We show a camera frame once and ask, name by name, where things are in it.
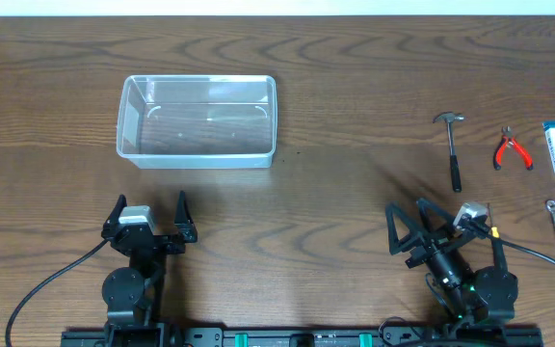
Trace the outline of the small black-handled claw hammer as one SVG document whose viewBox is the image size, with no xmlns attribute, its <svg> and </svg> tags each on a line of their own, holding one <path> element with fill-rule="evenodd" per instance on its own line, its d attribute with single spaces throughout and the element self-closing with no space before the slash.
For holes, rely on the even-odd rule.
<svg viewBox="0 0 555 347">
<path fill-rule="evenodd" d="M 456 114 L 453 112 L 444 112 L 436 116 L 433 120 L 433 123 L 444 121 L 447 128 L 447 136 L 448 136 L 448 144 L 449 144 L 449 162 L 450 162 L 450 175 L 451 175 L 451 183 L 452 189 L 455 193 L 460 193 L 462 191 L 462 181 L 461 181 L 461 174 L 460 174 L 460 167 L 458 156 L 455 150 L 455 141 L 454 141 L 454 129 L 453 124 L 455 122 L 463 121 L 464 116 L 461 114 Z"/>
</svg>

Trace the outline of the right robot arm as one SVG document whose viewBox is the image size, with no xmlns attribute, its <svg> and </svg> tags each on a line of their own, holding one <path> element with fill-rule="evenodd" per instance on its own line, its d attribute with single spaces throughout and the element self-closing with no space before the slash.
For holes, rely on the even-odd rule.
<svg viewBox="0 0 555 347">
<path fill-rule="evenodd" d="M 440 304 L 450 321 L 436 329 L 448 338 L 503 333 L 515 317 L 518 280 L 508 270 L 499 238 L 486 225 L 488 209 L 478 202 L 464 203 L 452 215 L 430 200 L 416 202 L 420 220 L 410 218 L 394 203 L 385 208 L 389 252 L 408 253 L 410 268 L 424 265 L 439 285 Z M 491 237 L 493 264 L 474 271 L 460 253 L 470 241 Z"/>
</svg>

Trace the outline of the red-handled cutting pliers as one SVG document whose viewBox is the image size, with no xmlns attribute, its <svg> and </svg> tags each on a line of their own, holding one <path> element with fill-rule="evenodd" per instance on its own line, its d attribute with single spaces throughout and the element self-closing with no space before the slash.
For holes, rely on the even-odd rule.
<svg viewBox="0 0 555 347">
<path fill-rule="evenodd" d="M 510 126 L 502 127 L 502 138 L 493 156 L 492 165 L 496 171 L 502 169 L 502 159 L 507 148 L 512 148 L 521 158 L 527 171 L 534 170 L 534 161 L 530 153 L 516 140 Z"/>
</svg>

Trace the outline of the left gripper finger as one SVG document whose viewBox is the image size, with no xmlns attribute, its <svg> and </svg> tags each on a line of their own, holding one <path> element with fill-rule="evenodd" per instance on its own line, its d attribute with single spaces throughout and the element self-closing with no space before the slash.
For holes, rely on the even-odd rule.
<svg viewBox="0 0 555 347">
<path fill-rule="evenodd" d="M 195 230 L 184 191 L 179 192 L 173 223 L 180 232 L 193 232 Z"/>
<path fill-rule="evenodd" d="M 127 206 L 127 200 L 125 195 L 119 195 L 117 202 L 106 221 L 104 222 L 104 230 L 112 231 L 116 229 L 119 225 L 119 216 L 124 207 Z"/>
</svg>

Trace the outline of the clear plastic storage container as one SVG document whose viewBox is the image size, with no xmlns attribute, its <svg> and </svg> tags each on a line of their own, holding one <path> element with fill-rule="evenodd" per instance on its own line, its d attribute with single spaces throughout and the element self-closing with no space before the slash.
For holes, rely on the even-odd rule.
<svg viewBox="0 0 555 347">
<path fill-rule="evenodd" d="M 266 169 L 277 150 L 270 75 L 131 75 L 116 151 L 140 169 Z"/>
</svg>

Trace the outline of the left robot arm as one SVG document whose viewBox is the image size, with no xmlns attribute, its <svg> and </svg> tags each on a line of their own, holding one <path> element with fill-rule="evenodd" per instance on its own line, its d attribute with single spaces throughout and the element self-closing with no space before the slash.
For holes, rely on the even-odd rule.
<svg viewBox="0 0 555 347">
<path fill-rule="evenodd" d="M 180 192 L 173 220 L 175 232 L 154 233 L 156 223 L 147 205 L 130 206 L 121 195 L 103 224 L 101 237 L 129 259 L 126 267 L 110 273 L 102 284 L 107 305 L 107 346 L 164 346 L 170 329 L 156 321 L 161 305 L 169 255 L 183 254 L 198 241 L 186 195 Z"/>
</svg>

